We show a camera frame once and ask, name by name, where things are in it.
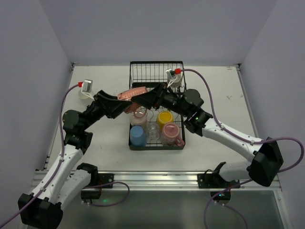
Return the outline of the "salmon floral mug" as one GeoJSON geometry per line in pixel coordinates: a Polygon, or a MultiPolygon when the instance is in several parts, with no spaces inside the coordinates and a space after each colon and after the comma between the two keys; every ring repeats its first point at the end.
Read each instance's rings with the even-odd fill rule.
{"type": "MultiPolygon", "coordinates": [[[[132,88],[132,89],[129,89],[125,92],[122,92],[122,93],[118,94],[117,99],[118,100],[131,101],[132,97],[138,96],[138,95],[141,95],[141,94],[144,94],[144,93],[147,93],[147,92],[148,92],[148,90],[145,86],[136,87],[136,88],[132,88]]],[[[140,107],[139,104],[132,103],[132,105],[128,109],[126,109],[124,112],[126,114],[130,114],[130,113],[136,111],[139,107],[140,107]]]]}

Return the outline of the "pink floral mug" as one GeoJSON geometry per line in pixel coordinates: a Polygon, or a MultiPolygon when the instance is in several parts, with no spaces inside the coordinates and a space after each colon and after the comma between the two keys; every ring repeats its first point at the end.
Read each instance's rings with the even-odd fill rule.
{"type": "Polygon", "coordinates": [[[181,137],[181,131],[177,124],[167,123],[162,128],[162,144],[164,146],[185,146],[181,137]]]}

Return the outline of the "blue tumbler cup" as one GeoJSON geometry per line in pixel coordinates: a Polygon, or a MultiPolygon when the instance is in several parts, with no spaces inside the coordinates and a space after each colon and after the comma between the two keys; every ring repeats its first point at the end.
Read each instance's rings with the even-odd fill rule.
{"type": "Polygon", "coordinates": [[[146,146],[146,133],[141,126],[135,125],[130,129],[130,142],[132,146],[146,146]]]}

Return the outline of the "white ceramic mug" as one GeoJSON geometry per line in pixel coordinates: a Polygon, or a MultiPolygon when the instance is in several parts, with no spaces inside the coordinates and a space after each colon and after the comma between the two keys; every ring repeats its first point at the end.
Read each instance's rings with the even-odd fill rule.
{"type": "Polygon", "coordinates": [[[89,93],[83,93],[81,90],[78,91],[78,98],[80,100],[92,100],[92,97],[89,93]]]}

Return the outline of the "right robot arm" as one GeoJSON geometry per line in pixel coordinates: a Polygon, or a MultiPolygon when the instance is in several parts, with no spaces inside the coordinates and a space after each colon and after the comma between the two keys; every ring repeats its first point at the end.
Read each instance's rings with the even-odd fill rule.
{"type": "Polygon", "coordinates": [[[195,89],[187,89],[177,96],[160,83],[151,91],[133,95],[131,101],[147,109],[162,106],[182,115],[189,132],[217,141],[245,158],[231,164],[221,162],[212,173],[205,175],[204,180],[212,185],[219,187],[235,180],[251,179],[268,187],[284,162],[274,139],[248,136],[217,121],[215,115],[201,108],[203,100],[195,89]]]}

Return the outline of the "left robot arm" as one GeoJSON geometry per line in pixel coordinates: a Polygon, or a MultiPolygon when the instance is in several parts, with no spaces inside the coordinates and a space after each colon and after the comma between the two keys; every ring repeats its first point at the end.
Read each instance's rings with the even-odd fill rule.
{"type": "Polygon", "coordinates": [[[62,148],[54,164],[32,190],[18,200],[23,224],[37,229],[56,229],[63,211],[82,189],[112,186],[116,182],[99,183],[96,166],[82,163],[72,169],[89,148],[93,134],[86,132],[102,117],[114,119],[132,105],[131,101],[99,91],[83,112],[68,110],[60,123],[62,148]]]}

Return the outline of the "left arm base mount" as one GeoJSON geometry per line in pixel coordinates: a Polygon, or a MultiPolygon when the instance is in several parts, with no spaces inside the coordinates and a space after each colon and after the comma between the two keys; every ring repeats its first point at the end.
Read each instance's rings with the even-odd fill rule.
{"type": "MultiPolygon", "coordinates": [[[[93,181],[91,181],[86,187],[108,184],[113,181],[113,173],[98,173],[98,175],[96,175],[96,178],[94,178],[93,181]]],[[[83,201],[89,201],[90,203],[92,203],[93,200],[99,199],[101,197],[102,189],[102,187],[83,189],[81,191],[81,199],[83,201]]]]}

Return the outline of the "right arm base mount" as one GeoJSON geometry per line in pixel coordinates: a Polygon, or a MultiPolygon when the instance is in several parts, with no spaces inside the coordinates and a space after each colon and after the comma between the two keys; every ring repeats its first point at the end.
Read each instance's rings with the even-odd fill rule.
{"type": "MultiPolygon", "coordinates": [[[[226,189],[233,185],[239,184],[239,180],[233,181],[225,181],[217,174],[213,174],[212,170],[208,169],[204,173],[197,174],[197,183],[198,188],[203,189],[226,189]]],[[[231,192],[226,191],[224,193],[218,194],[216,197],[213,198],[214,201],[221,204],[229,203],[231,199],[231,192]]]]}

